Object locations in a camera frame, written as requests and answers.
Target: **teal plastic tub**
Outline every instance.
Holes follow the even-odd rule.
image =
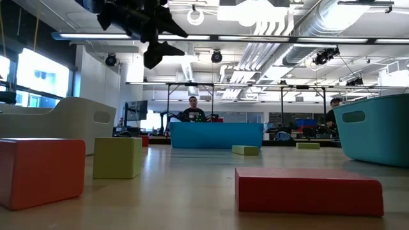
[[[390,95],[334,109],[345,155],[409,167],[409,95]]]

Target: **ceiling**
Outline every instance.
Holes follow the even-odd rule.
[[[35,0],[14,0],[24,9],[36,15],[37,1]],[[87,12],[79,6],[74,0],[41,0],[41,19],[57,31],[61,32],[83,32],[96,33],[103,32],[96,21],[96,16]],[[356,23],[345,30],[341,36],[403,36],[409,37],[409,0],[395,0],[394,10],[392,13],[384,13],[383,8],[371,8],[363,14]],[[207,6],[197,6],[197,8],[215,12],[219,5],[219,0],[207,0]],[[316,0],[304,0],[304,5],[294,11],[295,22],[301,19],[304,14],[316,3]],[[254,32],[253,27],[241,26],[238,22],[228,22],[217,20],[216,15],[205,13],[204,22],[200,26],[193,26],[187,21],[189,5],[171,5],[173,19],[188,34],[224,34],[224,35],[248,35]],[[110,27],[106,32],[121,33],[121,30]],[[101,41],[93,42],[94,46],[138,46],[143,52],[146,49],[145,44],[132,41]],[[221,64],[211,64],[210,57],[213,50],[221,50],[224,58],[228,62],[237,63],[243,55],[246,44],[244,43],[193,43],[194,51],[199,54],[199,62],[192,63],[194,72],[213,72],[219,73]],[[291,82],[312,83],[321,79],[325,83],[334,82],[337,79],[347,76],[351,71],[367,69],[364,74],[364,81],[368,84],[376,83],[378,76],[377,70],[383,67],[376,62],[390,63],[394,58],[409,57],[409,47],[405,46],[375,46],[375,45],[341,45],[339,46],[342,59],[335,58],[319,70],[311,68],[311,58],[305,61],[305,68],[295,68],[290,72],[291,78],[287,79],[288,84]],[[122,54],[120,56],[123,62],[130,62],[133,54]],[[174,75],[175,72],[181,71],[179,63],[163,62],[153,70],[146,70],[146,75]]]

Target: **person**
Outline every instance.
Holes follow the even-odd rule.
[[[340,102],[341,102],[341,100],[339,98],[332,99],[331,103],[330,103],[331,108],[338,107]],[[336,127],[337,121],[335,119],[335,113],[334,113],[333,109],[331,109],[329,112],[327,112],[325,117],[326,117],[328,127]]]
[[[197,98],[195,96],[189,98],[189,105],[190,108],[186,109],[183,115],[188,117],[191,121],[206,121],[205,112],[197,108]]]

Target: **black shirt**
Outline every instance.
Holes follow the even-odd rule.
[[[336,119],[335,119],[335,113],[334,110],[331,109],[329,112],[327,112],[327,115],[325,116],[327,122],[332,121],[334,124],[337,123]]]
[[[190,120],[200,120],[200,121],[206,121],[206,115],[205,112],[203,112],[203,110],[196,108],[196,109],[192,109],[192,108],[188,108],[187,110],[185,110],[184,115],[186,117],[188,117]]]

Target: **blue tub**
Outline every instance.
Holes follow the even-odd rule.
[[[231,149],[233,145],[261,147],[263,124],[259,123],[171,123],[174,148]]]
[[[334,109],[345,155],[409,167],[409,95],[390,95]]]

